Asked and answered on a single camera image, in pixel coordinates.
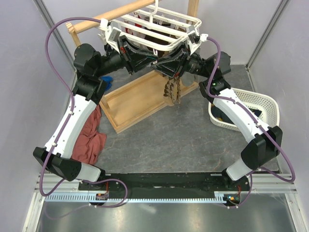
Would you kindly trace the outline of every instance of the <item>wooden tray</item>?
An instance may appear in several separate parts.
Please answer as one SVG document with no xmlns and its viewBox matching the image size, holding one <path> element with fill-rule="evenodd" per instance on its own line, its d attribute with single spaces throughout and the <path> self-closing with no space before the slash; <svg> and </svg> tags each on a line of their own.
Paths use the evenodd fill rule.
<svg viewBox="0 0 309 232">
<path fill-rule="evenodd" d="M 166 82 L 162 75 L 151 71 L 102 98 L 100 106 L 116 133 L 123 132 L 167 106 L 163 100 Z M 189 87 L 181 84 L 181 97 L 197 87 L 196 82 Z"/>
</svg>

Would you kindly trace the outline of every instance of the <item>red cloth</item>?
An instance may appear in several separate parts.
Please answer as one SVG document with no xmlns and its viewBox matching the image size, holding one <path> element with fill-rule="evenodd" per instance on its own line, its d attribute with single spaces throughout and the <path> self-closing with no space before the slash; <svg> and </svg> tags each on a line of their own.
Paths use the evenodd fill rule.
<svg viewBox="0 0 309 232">
<path fill-rule="evenodd" d="M 106 134 L 97 132 L 101 120 L 100 106 L 97 106 L 85 122 L 73 148 L 72 159 L 83 163 L 95 164 L 103 149 Z"/>
</svg>

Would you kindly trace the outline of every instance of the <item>white wire rack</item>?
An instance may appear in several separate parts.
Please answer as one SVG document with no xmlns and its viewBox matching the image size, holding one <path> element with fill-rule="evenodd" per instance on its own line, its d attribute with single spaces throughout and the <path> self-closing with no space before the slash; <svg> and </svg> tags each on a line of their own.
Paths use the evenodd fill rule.
<svg viewBox="0 0 309 232">
<path fill-rule="evenodd" d="M 136 10 L 134 13 L 137 13 L 135 15 L 139 17 L 127 14 L 121 16 L 121 19 L 124 21 L 115 19 L 112 20 L 110 25 L 106 19 L 102 19 L 98 28 L 102 30 L 99 36 L 103 39 L 103 42 L 110 44 L 119 52 L 117 40 L 120 36 L 125 35 L 135 44 L 152 48 L 154 53 L 156 53 L 156 50 L 172 51 L 179 43 L 185 42 L 190 47 L 192 54 L 200 47 L 201 42 L 206 41 L 208 35 L 199 34 L 198 28 L 202 24 L 200 19 L 160 8 L 157 6 L 157 2 L 156 6 L 149 5 L 146 8 L 152 12 Z M 171 26 L 165 27 L 162 25 L 163 22 L 169 23 Z M 132 34 L 127 33 L 125 29 L 130 29 Z M 143 38 L 146 35 L 165 41 L 167 45 L 146 40 Z M 192 39 L 192 36 L 195 35 L 200 36 L 200 40 L 197 43 Z"/>
</svg>

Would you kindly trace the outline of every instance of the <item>white wall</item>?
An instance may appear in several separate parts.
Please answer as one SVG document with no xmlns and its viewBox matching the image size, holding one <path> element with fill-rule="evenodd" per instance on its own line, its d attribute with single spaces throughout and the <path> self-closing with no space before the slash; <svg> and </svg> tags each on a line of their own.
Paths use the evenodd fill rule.
<svg viewBox="0 0 309 232">
<path fill-rule="evenodd" d="M 48 28 L 35 4 L 3 2 L 0 22 L 0 230 L 18 232 L 40 171 L 32 152 L 56 129 L 68 95 L 46 61 Z M 73 70 L 54 39 L 49 47 L 71 82 Z"/>
<path fill-rule="evenodd" d="M 93 17 L 134 0 L 44 0 L 55 22 L 73 16 Z M 198 17 L 202 20 L 201 33 L 216 39 L 222 49 L 232 58 L 232 64 L 246 64 L 270 21 L 280 0 L 200 0 Z M 183 14 L 187 13 L 188 0 L 162 0 L 164 7 Z M 102 42 L 97 29 L 79 34 L 82 43 L 89 43 L 102 51 Z M 69 50 L 73 54 L 76 46 L 65 26 L 60 28 Z M 216 53 L 214 45 L 202 46 L 203 56 Z"/>
<path fill-rule="evenodd" d="M 251 68 L 258 92 L 279 104 L 282 147 L 296 171 L 307 217 L 309 175 L 309 2 L 290 1 Z"/>
</svg>

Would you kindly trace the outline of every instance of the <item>white laundry basket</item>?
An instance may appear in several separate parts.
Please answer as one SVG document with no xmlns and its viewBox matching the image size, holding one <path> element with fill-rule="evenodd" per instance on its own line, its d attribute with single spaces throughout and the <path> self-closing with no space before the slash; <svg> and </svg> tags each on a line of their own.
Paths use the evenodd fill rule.
<svg viewBox="0 0 309 232">
<path fill-rule="evenodd" d="M 260 93 L 246 91 L 238 88 L 232 88 L 232 89 L 235 91 L 237 97 L 239 97 L 239 99 L 248 108 L 262 111 L 259 118 L 263 122 L 267 123 L 271 127 L 279 125 L 280 120 L 279 107 L 274 99 Z M 208 113 L 211 117 L 211 122 L 214 125 L 234 131 L 239 131 L 239 129 L 234 124 L 222 122 L 216 119 L 211 113 L 211 103 L 209 103 L 208 105 Z"/>
</svg>

